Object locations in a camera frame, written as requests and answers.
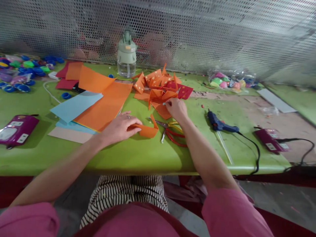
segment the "pink shirt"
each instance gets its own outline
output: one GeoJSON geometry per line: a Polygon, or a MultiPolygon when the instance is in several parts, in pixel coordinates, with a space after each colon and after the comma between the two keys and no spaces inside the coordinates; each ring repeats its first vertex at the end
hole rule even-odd
{"type": "MultiPolygon", "coordinates": [[[[246,196],[234,189],[217,189],[205,200],[202,215],[210,236],[273,236],[246,196]]],[[[59,220],[49,203],[17,206],[0,215],[0,236],[57,236],[59,220]]],[[[177,219],[151,204],[133,202],[104,211],[77,236],[196,236],[177,219]]]]}

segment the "hand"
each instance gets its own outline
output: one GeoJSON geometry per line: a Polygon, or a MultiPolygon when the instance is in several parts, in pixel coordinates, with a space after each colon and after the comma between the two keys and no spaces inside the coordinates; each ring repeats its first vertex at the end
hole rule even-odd
{"type": "Polygon", "coordinates": [[[120,113],[101,133],[96,135],[101,140],[102,148],[126,140],[141,131],[141,128],[127,131],[127,128],[132,124],[142,125],[142,122],[138,118],[131,116],[130,113],[131,111],[120,113]]]}
{"type": "Polygon", "coordinates": [[[178,123],[188,118],[187,106],[183,100],[171,98],[166,101],[166,108],[178,123]]]}

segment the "glue gun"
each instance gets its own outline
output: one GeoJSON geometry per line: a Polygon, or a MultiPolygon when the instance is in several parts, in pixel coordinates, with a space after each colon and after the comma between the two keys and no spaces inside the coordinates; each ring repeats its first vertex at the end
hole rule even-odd
{"type": "Polygon", "coordinates": [[[215,113],[212,111],[208,110],[207,117],[212,125],[212,128],[214,131],[228,131],[228,132],[239,132],[239,128],[237,126],[229,126],[225,124],[224,122],[220,121],[215,113]]]}

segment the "light blue paper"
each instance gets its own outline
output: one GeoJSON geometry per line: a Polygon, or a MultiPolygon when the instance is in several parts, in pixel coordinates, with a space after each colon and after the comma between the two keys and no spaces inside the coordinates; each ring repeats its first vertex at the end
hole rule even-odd
{"type": "Polygon", "coordinates": [[[85,132],[85,133],[89,133],[89,134],[97,134],[98,133],[96,131],[93,131],[92,129],[84,127],[84,126],[77,124],[75,122],[66,123],[65,121],[63,121],[61,119],[56,123],[56,126],[76,130],[79,132],[85,132]]]}
{"type": "Polygon", "coordinates": [[[57,105],[50,111],[66,123],[70,123],[102,97],[103,95],[101,93],[84,91],[81,94],[57,105]]]}

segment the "perforated metal panel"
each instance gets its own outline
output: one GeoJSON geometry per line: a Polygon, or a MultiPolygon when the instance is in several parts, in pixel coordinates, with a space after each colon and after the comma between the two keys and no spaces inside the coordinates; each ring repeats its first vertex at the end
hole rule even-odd
{"type": "Polygon", "coordinates": [[[137,63],[210,68],[316,86],[315,0],[1,1],[2,51],[116,63],[130,29],[137,63]]]}

